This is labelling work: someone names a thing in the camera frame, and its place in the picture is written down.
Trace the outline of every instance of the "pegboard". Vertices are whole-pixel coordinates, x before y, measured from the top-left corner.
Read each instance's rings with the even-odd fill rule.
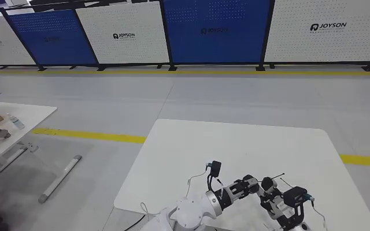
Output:
[[[370,61],[369,0],[276,0],[265,62]]]
[[[35,65],[4,17],[0,17],[0,65]]]
[[[77,9],[100,64],[169,62],[159,2]]]
[[[9,16],[41,65],[96,64],[72,10]]]
[[[270,0],[164,0],[174,62],[259,62]]]

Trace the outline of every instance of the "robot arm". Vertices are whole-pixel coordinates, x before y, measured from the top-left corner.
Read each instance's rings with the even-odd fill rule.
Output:
[[[218,177],[221,163],[214,161],[208,166],[211,166],[209,176]],[[284,231],[310,230],[303,222],[303,203],[307,200],[314,201],[314,198],[307,194],[307,190],[294,187],[281,193],[273,178],[265,177],[260,187],[256,178],[246,175],[242,180],[236,180],[231,185],[214,191],[210,186],[211,180],[208,182],[209,191],[203,194],[200,200],[178,200],[176,204],[165,208],[150,220],[141,231],[172,231],[169,220],[174,213],[179,224],[176,231],[203,231],[203,217],[216,219],[234,201],[254,193],[260,197],[261,206],[272,219],[278,221]]]
[[[205,228],[202,224],[203,217],[216,219],[234,201],[245,198],[250,193],[256,193],[258,189],[258,181],[247,175],[242,180],[236,180],[216,192],[207,191],[200,200],[188,198],[178,200],[174,206],[162,210],[158,216],[150,220],[141,231],[172,231],[169,219],[174,213],[176,213],[179,230],[203,231]]]

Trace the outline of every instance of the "white table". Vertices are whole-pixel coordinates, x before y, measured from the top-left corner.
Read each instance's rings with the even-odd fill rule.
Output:
[[[369,210],[328,135],[319,129],[157,120],[114,206],[142,213],[140,202],[145,202],[150,213],[157,213],[184,197],[188,178],[201,174],[213,160],[222,162],[219,178],[225,185],[247,174],[262,180],[284,172],[284,180],[316,198],[329,231],[369,228]],[[277,183],[282,191],[289,189],[281,180]],[[190,196],[206,191],[206,174],[192,180]],[[305,221],[315,231],[324,230],[308,202]],[[236,201],[206,224],[235,231],[267,230],[264,224],[279,227],[257,195]]]
[[[65,169],[60,169],[52,162],[42,159],[38,155],[38,146],[31,141],[27,140],[25,137],[31,130],[33,130],[37,125],[44,121],[47,117],[52,115],[57,110],[56,107],[47,106],[36,106],[36,105],[21,105],[16,103],[2,103],[0,102],[0,115],[4,117],[4,120],[0,122],[0,129],[6,129],[12,135],[10,138],[0,140],[0,172],[3,171],[10,163],[12,163],[19,155],[21,155],[25,150],[29,151],[40,158],[40,160],[46,164],[50,170],[52,170],[58,177],[53,181],[53,183],[45,190],[45,192],[39,198],[40,203],[44,203],[50,194],[56,189],[59,183],[64,179],[64,177],[70,172],[74,165],[81,159],[80,155],[75,156],[72,161],[68,164]],[[24,125],[24,129],[18,129],[13,125],[8,118],[6,118],[6,113],[10,113],[16,116]],[[24,144],[18,151],[16,151],[10,158],[5,159],[3,154],[9,151],[16,144]]]

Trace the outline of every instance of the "yellow stripe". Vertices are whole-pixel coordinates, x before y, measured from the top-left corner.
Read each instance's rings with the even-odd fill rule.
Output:
[[[84,139],[94,139],[94,140],[111,140],[118,142],[129,142],[143,144],[146,137],[144,136],[130,136],[123,134],[107,134],[98,132],[81,132],[81,131],[69,131],[60,129],[49,129],[49,128],[36,128],[32,131],[34,134],[43,134],[51,136],[66,136],[66,137],[76,137]]]
[[[0,70],[0,74],[223,74],[223,75],[310,75],[310,76],[367,76],[370,72],[314,72],[314,71],[300,71],[300,72],[281,72],[281,71],[241,71],[241,70],[177,70],[169,72],[167,70],[105,70],[97,72],[96,70],[46,70],[44,72],[37,72],[36,70]]]
[[[370,156],[340,154],[343,163],[352,165],[370,165]]]
[[[94,139],[94,140],[110,140],[118,142],[129,142],[143,144],[146,140],[144,136],[131,136],[122,134],[107,134],[98,132],[82,132],[82,131],[69,131],[61,129],[50,129],[50,128],[36,128],[32,131],[34,134],[43,134],[51,136],[66,136],[66,137],[76,137],[83,139]],[[352,165],[369,165],[370,166],[370,156],[361,155],[347,155],[340,154],[343,163]]]

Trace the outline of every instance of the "white cable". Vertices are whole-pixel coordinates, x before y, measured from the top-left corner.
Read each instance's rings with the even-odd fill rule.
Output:
[[[187,187],[187,192],[186,192],[186,196],[185,196],[186,198],[187,198],[187,195],[189,194],[191,179],[193,179],[195,177],[203,176],[206,172],[207,172],[207,170],[205,170],[204,173],[202,173],[200,175],[192,176],[192,177],[189,178],[189,180],[187,180],[187,185],[189,185],[189,186]]]
[[[159,213],[150,213],[150,212],[148,212],[148,208],[146,207],[146,205],[145,205],[145,203],[144,203],[144,202],[141,202],[141,203],[140,203],[140,207],[141,207],[141,209],[142,209],[144,212],[146,212],[146,215],[147,215],[147,217],[148,217],[148,221],[149,221],[149,215],[155,216],[155,215],[158,215],[158,214],[159,214]]]
[[[315,209],[315,207],[312,207],[312,208],[313,208],[313,210],[314,210],[315,212],[317,212],[317,213],[318,213],[318,215],[320,215],[320,216],[322,216],[322,217],[323,217],[323,219],[324,219],[324,223],[323,223],[324,228],[326,229],[326,231],[328,231],[328,227],[327,227],[327,225],[326,225],[325,216],[324,216],[323,214],[319,213],[319,212]]]

